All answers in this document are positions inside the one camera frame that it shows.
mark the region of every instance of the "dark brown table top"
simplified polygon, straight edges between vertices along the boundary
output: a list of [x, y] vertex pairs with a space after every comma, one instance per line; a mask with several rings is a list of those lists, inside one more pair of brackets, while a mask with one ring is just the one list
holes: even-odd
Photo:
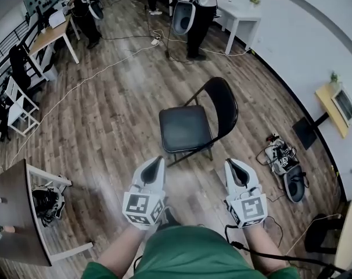
[[16, 232], [2, 233], [0, 257], [21, 263], [51, 266], [39, 237], [27, 186], [25, 159], [0, 175], [0, 224], [14, 226]]

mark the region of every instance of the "white chair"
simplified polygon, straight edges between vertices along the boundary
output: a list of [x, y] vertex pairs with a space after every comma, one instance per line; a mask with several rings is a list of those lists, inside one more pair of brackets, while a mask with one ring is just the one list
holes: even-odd
[[[32, 129], [35, 125], [39, 125], [39, 122], [31, 116], [31, 113], [35, 110], [39, 110], [39, 107], [37, 107], [36, 104], [33, 101], [31, 101], [31, 99], [28, 96], [26, 96], [26, 94], [20, 89], [20, 87], [17, 85], [17, 83], [12, 77], [9, 78], [8, 86], [5, 93], [13, 102], [13, 105], [9, 108], [7, 125], [25, 137], [25, 134], [30, 129]], [[26, 111], [23, 107], [25, 99], [28, 100], [33, 107], [29, 112]], [[20, 118], [23, 121], [27, 119], [28, 127], [24, 131], [21, 131], [17, 129], [15, 126], [13, 126], [13, 123], [18, 118]]]

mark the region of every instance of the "black shoe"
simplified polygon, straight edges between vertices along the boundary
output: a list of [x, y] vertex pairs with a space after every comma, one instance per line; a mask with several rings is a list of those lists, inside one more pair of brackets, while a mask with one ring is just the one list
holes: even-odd
[[190, 60], [190, 61], [205, 61], [206, 59], [207, 59], [207, 56], [206, 55], [201, 55], [201, 54], [199, 54], [199, 55], [196, 55], [196, 56], [190, 56], [190, 55], [188, 55], [188, 56], [186, 56], [186, 58], [188, 59], [188, 60]]
[[94, 41], [94, 42], [90, 42], [89, 45], [87, 46], [88, 49], [92, 49], [94, 48], [95, 46], [97, 46], [100, 42], [100, 39]]

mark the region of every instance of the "green sleeve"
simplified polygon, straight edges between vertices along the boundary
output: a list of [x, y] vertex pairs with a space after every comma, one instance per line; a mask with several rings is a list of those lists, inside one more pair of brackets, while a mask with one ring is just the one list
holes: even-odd
[[271, 273], [269, 279], [300, 279], [300, 275], [294, 267], [287, 267]]
[[102, 264], [91, 262], [85, 268], [81, 279], [118, 279], [118, 277]]

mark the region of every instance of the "chair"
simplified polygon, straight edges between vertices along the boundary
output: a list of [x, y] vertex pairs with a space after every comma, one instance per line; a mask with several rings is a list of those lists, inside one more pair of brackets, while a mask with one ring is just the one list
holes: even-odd
[[[205, 90], [211, 98], [218, 120], [218, 134], [212, 138], [204, 107], [198, 104], [197, 96]], [[189, 104], [195, 100], [196, 105]], [[208, 149], [213, 160], [213, 144], [233, 130], [238, 119], [238, 106], [228, 83], [221, 77], [213, 77], [198, 92], [178, 108], [163, 109], [159, 113], [163, 148], [174, 154], [172, 166], [193, 154]], [[180, 159], [177, 153], [190, 152]]]
[[[31, 116], [31, 113], [35, 110], [39, 110], [39, 107], [31, 101], [31, 99], [26, 96], [26, 94], [20, 89], [19, 85], [15, 82], [13, 77], [9, 78], [7, 89], [5, 91], [6, 95], [11, 99], [13, 105], [9, 108], [8, 113], [8, 122], [7, 125], [14, 129], [16, 132], [21, 134], [25, 137], [25, 134], [33, 128], [35, 125], [39, 125], [39, 122]], [[24, 100], [28, 100], [31, 105], [31, 110], [27, 111], [24, 109]], [[28, 127], [26, 130], [21, 131], [13, 126], [13, 123], [20, 118], [21, 120], [25, 121], [27, 119]]]

